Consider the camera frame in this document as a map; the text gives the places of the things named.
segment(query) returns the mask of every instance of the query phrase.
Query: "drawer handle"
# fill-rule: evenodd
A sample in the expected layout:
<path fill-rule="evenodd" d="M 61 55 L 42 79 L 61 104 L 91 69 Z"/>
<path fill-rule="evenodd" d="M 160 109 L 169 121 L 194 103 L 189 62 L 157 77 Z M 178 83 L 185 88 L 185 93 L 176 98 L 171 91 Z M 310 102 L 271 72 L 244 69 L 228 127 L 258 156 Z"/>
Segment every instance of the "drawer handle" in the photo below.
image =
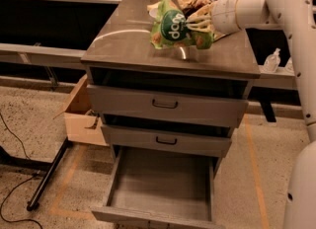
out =
<path fill-rule="evenodd" d="M 151 227 L 150 227 L 150 220 L 148 221 L 148 227 L 147 227 L 147 229 L 152 229 Z M 167 224 L 167 229 L 170 229 L 170 224 L 168 223 Z"/>
<path fill-rule="evenodd" d="M 159 144 L 164 144 L 164 145 L 176 145 L 178 142 L 178 139 L 175 138 L 174 141 L 165 141 L 165 140 L 160 140 L 159 137 L 156 137 L 156 142 Z"/>
<path fill-rule="evenodd" d="M 163 104 L 157 103 L 155 99 L 152 100 L 151 104 L 153 107 L 167 108 L 167 109 L 175 109 L 178 106 L 178 102 L 176 102 L 173 105 L 163 105 Z"/>

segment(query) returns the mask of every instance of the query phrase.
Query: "gray cabinet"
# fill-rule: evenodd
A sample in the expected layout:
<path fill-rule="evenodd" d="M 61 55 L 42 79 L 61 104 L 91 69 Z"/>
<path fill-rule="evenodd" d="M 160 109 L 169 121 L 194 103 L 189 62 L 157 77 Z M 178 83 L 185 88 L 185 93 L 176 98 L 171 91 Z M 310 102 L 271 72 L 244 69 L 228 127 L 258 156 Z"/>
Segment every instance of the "gray cabinet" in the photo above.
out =
<path fill-rule="evenodd" d="M 182 49 L 185 57 L 155 50 L 150 2 L 123 0 L 82 58 L 115 155 L 93 213 L 143 228 L 221 228 L 212 222 L 213 180 L 260 71 L 245 32 L 209 50 Z"/>

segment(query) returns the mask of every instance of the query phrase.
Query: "black cable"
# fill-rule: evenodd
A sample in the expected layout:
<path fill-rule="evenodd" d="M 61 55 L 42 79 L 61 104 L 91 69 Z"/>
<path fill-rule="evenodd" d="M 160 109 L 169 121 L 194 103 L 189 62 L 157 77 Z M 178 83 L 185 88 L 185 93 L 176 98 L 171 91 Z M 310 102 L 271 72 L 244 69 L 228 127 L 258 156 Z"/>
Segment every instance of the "black cable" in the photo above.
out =
<path fill-rule="evenodd" d="M 13 133 L 13 132 L 10 130 L 10 128 L 8 127 L 6 121 L 4 120 L 3 116 L 1 115 L 1 112 L 0 112 L 0 117 L 1 117 L 1 119 L 2 119 L 2 121 L 3 121 L 3 123 L 4 123 L 4 125 L 6 126 L 7 130 L 8 130 L 13 136 L 15 136 L 15 137 L 20 141 L 20 143 L 21 143 L 21 145 L 22 145 L 22 148 L 23 148 L 23 152 L 24 152 L 26 158 L 27 158 L 28 160 L 31 160 L 31 158 L 27 155 L 27 152 L 26 152 L 26 148 L 25 148 L 25 146 L 24 146 L 24 143 L 22 142 L 22 140 L 21 140 L 15 133 Z"/>
<path fill-rule="evenodd" d="M 7 196 L 3 199 L 3 201 L 2 201 L 2 203 L 1 203 L 1 205 L 0 205 L 0 217 L 2 218 L 3 221 L 5 221 L 5 222 L 7 222 L 7 223 L 32 222 L 32 223 L 36 223 L 36 224 L 39 226 L 39 228 L 42 229 L 41 224 L 40 224 L 38 221 L 36 221 L 36 220 L 34 220 L 34 219 L 32 219 L 32 218 L 19 219 L 19 220 L 8 220 L 8 219 L 6 219 L 6 218 L 3 216 L 3 214 L 2 214 L 3 205 L 4 205 L 4 203 L 6 202 L 6 200 L 10 197 L 10 195 L 13 193 L 13 191 L 14 191 L 16 188 L 18 188 L 19 186 L 21 186 L 22 184 L 24 184 L 24 183 L 26 183 L 26 182 L 28 182 L 28 181 L 34 179 L 37 175 L 38 175 L 38 174 L 34 174 L 34 175 L 32 175 L 30 178 L 28 178 L 28 179 L 22 181 L 21 183 L 19 183 L 18 185 L 16 185 L 14 188 L 12 188 L 12 189 L 10 190 L 10 192 L 7 194 Z"/>

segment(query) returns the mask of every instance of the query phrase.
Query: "open wooden drawer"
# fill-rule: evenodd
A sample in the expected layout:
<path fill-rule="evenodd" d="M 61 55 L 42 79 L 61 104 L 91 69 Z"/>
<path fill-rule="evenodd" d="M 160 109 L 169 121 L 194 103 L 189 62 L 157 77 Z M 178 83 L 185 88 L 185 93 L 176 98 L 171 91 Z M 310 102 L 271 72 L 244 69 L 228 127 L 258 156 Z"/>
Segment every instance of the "open wooden drawer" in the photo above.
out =
<path fill-rule="evenodd" d="M 219 229 L 210 157 L 120 147 L 98 220 L 141 228 Z"/>

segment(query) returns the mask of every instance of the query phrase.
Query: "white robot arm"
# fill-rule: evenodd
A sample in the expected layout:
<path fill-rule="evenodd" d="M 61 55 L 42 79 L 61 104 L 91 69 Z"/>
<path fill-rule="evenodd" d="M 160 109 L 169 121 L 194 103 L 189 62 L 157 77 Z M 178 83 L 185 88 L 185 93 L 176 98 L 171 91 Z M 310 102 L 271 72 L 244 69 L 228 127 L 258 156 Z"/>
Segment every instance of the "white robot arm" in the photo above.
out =
<path fill-rule="evenodd" d="M 276 26 L 284 31 L 311 143 L 292 171 L 283 228 L 316 228 L 316 26 L 312 0 L 218 0 L 211 16 L 215 29 L 224 34 Z"/>

